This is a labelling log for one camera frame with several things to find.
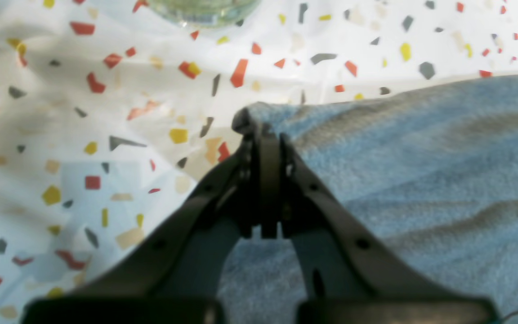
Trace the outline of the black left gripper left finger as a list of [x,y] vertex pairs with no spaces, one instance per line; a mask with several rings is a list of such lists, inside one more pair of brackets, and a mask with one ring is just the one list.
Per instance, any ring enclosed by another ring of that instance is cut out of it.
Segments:
[[115,268],[66,297],[38,300],[24,324],[226,324],[217,299],[226,258],[259,223],[259,167],[271,136],[255,131],[213,168]]

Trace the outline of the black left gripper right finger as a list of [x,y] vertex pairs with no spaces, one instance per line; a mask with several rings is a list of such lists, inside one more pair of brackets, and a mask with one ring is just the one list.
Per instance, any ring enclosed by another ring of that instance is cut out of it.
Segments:
[[485,297],[456,293],[420,275],[335,199],[286,135],[268,135],[270,230],[282,225],[308,298],[297,324],[495,324]]

